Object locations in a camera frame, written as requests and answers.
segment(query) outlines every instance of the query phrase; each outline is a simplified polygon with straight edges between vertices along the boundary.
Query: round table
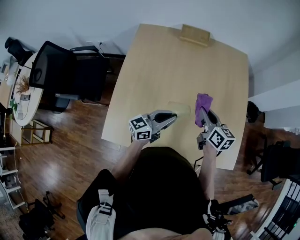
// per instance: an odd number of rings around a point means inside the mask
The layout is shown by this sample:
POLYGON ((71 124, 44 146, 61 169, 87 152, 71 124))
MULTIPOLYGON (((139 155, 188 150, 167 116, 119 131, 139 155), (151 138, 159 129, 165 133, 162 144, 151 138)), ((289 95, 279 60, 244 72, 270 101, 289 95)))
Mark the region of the round table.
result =
MULTIPOLYGON (((36 58, 37 53, 33 54, 25 63, 25 66, 32 68, 32 63, 34 62, 34 59, 36 58)), ((19 77, 16 81, 16 84, 21 81, 21 76, 26 76, 29 78, 31 70, 23 67, 19 77)), ((14 112, 15 116, 15 121, 20 125, 20 126, 26 126, 30 123, 30 121, 33 119, 34 114, 36 113, 38 109, 39 102, 41 100, 42 94, 43 94, 43 89, 41 88, 33 88, 29 87, 29 90, 27 92, 24 92, 22 94, 28 95, 30 94, 30 100, 29 101, 21 101, 21 94, 16 93, 17 91, 17 85, 15 86, 14 90, 14 98, 15 102, 20 104, 22 107, 22 112, 23 112, 23 117, 22 119, 17 119, 16 113, 14 112)))

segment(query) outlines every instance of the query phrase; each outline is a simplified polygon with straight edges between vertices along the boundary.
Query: velcro strap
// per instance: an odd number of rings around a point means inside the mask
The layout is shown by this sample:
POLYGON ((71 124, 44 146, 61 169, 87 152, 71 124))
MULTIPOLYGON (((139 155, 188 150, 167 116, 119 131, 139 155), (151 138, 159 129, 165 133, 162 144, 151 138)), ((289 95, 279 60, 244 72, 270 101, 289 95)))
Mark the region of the velcro strap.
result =
POLYGON ((113 195, 108 195, 107 189, 98 190, 100 207, 97 211, 96 223, 106 224, 113 210, 113 195))

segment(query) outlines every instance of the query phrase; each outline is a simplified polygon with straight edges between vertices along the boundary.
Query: wooden table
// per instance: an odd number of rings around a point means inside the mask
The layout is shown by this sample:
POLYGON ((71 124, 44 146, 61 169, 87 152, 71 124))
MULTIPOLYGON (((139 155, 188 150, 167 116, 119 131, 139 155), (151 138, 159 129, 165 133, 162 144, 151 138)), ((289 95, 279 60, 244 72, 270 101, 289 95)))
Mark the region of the wooden table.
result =
MULTIPOLYGON (((13 66, 14 68, 14 78, 16 79, 17 77, 17 72, 19 70, 19 65, 18 63, 15 63, 16 66, 13 66)), ((11 95, 13 93, 14 89, 14 84, 11 86, 7 85, 7 82, 2 80, 1 85, 0 85, 0 103, 6 108, 9 108, 9 103, 11 99, 11 95)))
MULTIPOLYGON (((32 63, 34 62, 36 56, 37 56, 37 52, 35 54, 33 54, 25 63, 25 66, 32 68, 32 63)), ((17 79, 17 83, 20 82, 21 80, 21 76, 26 76, 29 77, 30 76, 30 72, 31 70, 23 67, 22 71, 19 74, 19 77, 17 79)), ((42 95, 43 95, 43 89, 41 88, 33 88, 33 87, 29 87, 29 90, 23 94, 28 95, 30 94, 30 101, 21 101, 21 94, 16 93, 18 87, 15 87, 15 91, 14 91, 14 98, 16 103, 21 103, 22 105, 22 111, 23 111, 23 119, 18 119, 15 115, 15 121, 20 125, 20 126, 26 126, 30 123, 30 121, 33 119, 34 114, 36 113, 37 109, 38 109, 38 105, 39 102, 41 101, 42 95)))
POLYGON ((130 145, 128 120, 167 109, 169 101, 189 105, 190 116, 178 118, 161 138, 147 146, 169 146, 190 163, 203 156, 196 137, 197 93, 214 98, 212 110, 236 137, 217 157, 217 167, 234 168, 243 136, 248 101, 247 55, 218 41, 203 48, 179 39, 180 30, 141 24, 123 63, 105 120, 102 138, 130 145))

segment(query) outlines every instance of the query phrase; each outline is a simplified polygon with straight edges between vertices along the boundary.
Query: black chair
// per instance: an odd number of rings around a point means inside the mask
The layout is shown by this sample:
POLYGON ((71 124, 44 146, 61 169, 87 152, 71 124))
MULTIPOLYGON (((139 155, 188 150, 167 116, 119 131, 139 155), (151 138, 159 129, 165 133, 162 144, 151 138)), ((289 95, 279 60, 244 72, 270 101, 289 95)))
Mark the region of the black chair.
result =
POLYGON ((52 107, 52 110, 62 112, 70 99, 103 105, 97 101, 101 99, 109 69, 109 58, 104 57, 95 46, 67 50, 46 41, 35 58, 29 83, 51 96, 52 104, 50 108, 46 107, 48 110, 52 107), (93 53, 75 53, 86 50, 93 53))
POLYGON ((282 182, 275 182, 273 179, 280 177, 290 179, 300 176, 300 149, 290 147, 289 141, 276 142, 274 145, 268 146, 267 137, 264 139, 264 148, 256 154, 261 160, 259 163, 254 162, 253 170, 247 170, 247 174, 253 174, 260 166, 261 181, 273 184, 272 190, 279 189, 282 182))
POLYGON ((47 231, 54 230, 53 214, 64 219, 64 215, 60 215, 55 209, 61 207, 61 203, 58 206, 52 206, 49 200, 49 192, 46 192, 46 197, 43 198, 43 202, 46 206, 39 201, 35 200, 33 203, 29 203, 28 206, 34 205, 34 208, 24 215, 20 216, 19 226, 23 230, 23 238, 25 240, 38 240, 43 237, 47 237, 47 231))
POLYGON ((26 51, 21 42, 17 39, 9 37, 4 47, 7 49, 8 53, 14 56, 19 65, 24 66, 27 60, 33 55, 32 51, 26 51))

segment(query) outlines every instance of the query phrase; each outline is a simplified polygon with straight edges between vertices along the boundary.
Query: wooden block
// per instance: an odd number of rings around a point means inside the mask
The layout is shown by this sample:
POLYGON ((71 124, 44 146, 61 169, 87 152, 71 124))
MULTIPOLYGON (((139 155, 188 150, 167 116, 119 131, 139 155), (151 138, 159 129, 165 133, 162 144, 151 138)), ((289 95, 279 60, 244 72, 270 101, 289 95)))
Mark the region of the wooden block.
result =
POLYGON ((183 24, 179 37, 182 40, 207 47, 210 41, 210 32, 183 24))

